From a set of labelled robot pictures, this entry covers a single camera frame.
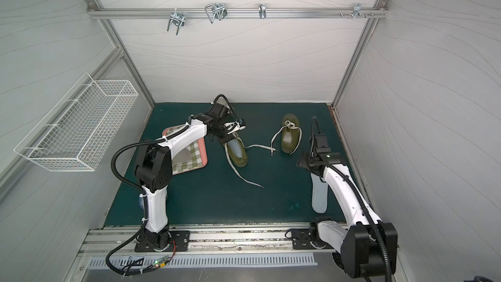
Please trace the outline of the olive green shoe white laces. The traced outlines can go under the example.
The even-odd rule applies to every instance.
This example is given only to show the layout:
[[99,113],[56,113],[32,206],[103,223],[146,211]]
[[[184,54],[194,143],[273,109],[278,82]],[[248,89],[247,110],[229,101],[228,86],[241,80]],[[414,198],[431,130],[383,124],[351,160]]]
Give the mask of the olive green shoe white laces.
[[228,161],[228,164],[236,174],[238,178],[243,180],[245,183],[254,185],[260,188],[263,188],[262,185],[254,183],[253,181],[249,181],[245,179],[238,171],[237,168],[243,168],[246,167],[248,164],[249,158],[247,156],[247,150],[250,148],[262,148],[265,150],[268,150],[273,154],[275,151],[277,151],[273,147],[261,145],[261,144],[252,144],[245,146],[242,139],[238,137],[237,134],[234,135],[233,139],[228,141],[227,143],[223,144],[226,159]]

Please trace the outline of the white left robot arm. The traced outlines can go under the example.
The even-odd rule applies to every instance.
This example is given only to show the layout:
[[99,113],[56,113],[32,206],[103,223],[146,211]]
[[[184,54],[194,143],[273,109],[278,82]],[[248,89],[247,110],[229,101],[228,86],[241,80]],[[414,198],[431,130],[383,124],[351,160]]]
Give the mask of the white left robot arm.
[[[144,217],[142,228],[153,234],[168,230],[166,194],[173,177],[172,159],[193,142],[212,134],[223,142],[234,137],[234,133],[245,128],[245,121],[236,117],[227,122],[228,115],[234,115],[232,106],[212,103],[207,112],[189,116],[185,125],[168,135],[150,141],[143,141],[119,149],[113,156],[110,168],[114,176],[124,184],[139,190],[143,200]],[[138,183],[122,176],[116,167],[118,157],[132,148],[138,149],[134,174]]]

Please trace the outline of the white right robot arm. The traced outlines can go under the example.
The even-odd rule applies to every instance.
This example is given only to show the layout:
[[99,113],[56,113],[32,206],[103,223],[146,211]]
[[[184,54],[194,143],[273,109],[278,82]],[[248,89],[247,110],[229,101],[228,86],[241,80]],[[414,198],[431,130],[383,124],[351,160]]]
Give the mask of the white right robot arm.
[[315,218],[309,225],[309,241],[315,249],[331,248],[335,264],[351,278],[382,276],[391,281],[397,264],[398,233],[385,223],[364,199],[353,181],[345,158],[333,153],[316,117],[311,121],[310,150],[298,167],[331,191],[347,225],[330,218]]

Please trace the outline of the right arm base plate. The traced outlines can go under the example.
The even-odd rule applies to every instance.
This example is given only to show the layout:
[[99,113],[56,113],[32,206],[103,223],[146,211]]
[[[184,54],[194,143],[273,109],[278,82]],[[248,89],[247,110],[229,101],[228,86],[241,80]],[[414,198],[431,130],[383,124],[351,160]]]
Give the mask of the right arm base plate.
[[319,241],[314,240],[312,237],[311,231],[306,228],[291,228],[288,229],[284,237],[292,242],[292,248],[294,250],[323,250],[323,249],[331,249],[331,245]]

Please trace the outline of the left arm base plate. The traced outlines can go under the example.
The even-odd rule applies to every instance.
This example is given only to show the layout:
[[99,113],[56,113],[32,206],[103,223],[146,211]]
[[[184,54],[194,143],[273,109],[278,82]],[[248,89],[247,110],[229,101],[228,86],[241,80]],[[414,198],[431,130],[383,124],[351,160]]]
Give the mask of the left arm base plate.
[[190,240],[190,231],[164,231],[153,233],[145,230],[139,235],[134,251],[147,252],[172,252],[187,251]]

